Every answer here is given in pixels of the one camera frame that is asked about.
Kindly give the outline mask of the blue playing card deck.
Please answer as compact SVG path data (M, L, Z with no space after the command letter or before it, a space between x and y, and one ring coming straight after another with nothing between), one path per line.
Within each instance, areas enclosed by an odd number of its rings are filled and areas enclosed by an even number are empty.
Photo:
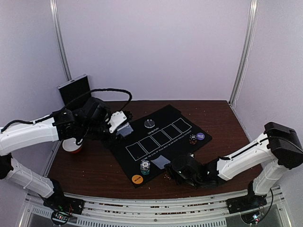
M117 128L117 135L121 135L123 137L128 136L129 134L131 134L133 132L133 128L131 127L130 123L126 123L124 125L121 125Z

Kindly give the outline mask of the clear dealer button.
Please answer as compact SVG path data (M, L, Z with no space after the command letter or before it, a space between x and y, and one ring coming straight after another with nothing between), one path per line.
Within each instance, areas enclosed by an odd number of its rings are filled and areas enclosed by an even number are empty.
M152 120L152 119L147 119L145 122L144 122L144 126L145 128L153 128L155 126L155 121Z

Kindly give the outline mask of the purple small blind button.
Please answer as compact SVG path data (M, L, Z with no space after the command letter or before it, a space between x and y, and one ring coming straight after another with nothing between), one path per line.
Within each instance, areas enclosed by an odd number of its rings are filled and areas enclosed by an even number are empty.
M196 134L197 140L204 140L205 139L205 134L202 132L199 132Z

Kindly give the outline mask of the small poker chip stack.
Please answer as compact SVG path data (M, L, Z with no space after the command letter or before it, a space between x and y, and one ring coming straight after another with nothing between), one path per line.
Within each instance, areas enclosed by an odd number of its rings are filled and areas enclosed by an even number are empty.
M189 136L189 143L192 144L192 145L197 143L197 136L195 134L191 134Z

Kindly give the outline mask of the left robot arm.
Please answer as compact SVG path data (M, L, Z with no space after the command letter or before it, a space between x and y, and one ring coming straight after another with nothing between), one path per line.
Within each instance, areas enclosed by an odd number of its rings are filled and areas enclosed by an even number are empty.
M68 206L68 199L60 183L24 167L12 152L37 144L68 140L74 140L77 147L84 140L100 140L111 145L123 137L117 133L118 128L131 119L130 111L112 112L104 101L90 97L82 108L76 110L65 107L31 122L16 121L0 130L0 177L36 192L58 210L63 210Z

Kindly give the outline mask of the multicolour poker chip stack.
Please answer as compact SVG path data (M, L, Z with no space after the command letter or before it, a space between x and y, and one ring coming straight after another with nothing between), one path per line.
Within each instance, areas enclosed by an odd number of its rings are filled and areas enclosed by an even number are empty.
M150 173L151 163L149 160L143 160L140 163L140 171L142 175L148 175Z

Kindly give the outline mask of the dealt playing card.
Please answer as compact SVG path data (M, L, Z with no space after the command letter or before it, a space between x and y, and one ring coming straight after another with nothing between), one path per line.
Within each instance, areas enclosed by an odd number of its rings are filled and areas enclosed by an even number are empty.
M159 169L164 169L165 165L170 164L171 161L160 155L158 158L151 160L151 162L156 165Z

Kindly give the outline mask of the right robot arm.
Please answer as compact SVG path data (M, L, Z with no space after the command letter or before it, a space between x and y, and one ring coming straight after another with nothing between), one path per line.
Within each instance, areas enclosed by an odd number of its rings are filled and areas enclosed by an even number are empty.
M178 184L196 188L216 188L238 174L263 162L266 167L249 184L249 194L243 197L246 208L254 208L284 172L303 163L303 147L294 129L269 122L250 144L224 157L201 164L188 155L174 158L164 167Z

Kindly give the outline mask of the orange big blind button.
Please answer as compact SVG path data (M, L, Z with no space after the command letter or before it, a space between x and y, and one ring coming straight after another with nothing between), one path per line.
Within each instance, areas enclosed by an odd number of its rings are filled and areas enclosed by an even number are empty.
M143 183L143 177L141 175L133 175L131 180L134 184L142 184Z

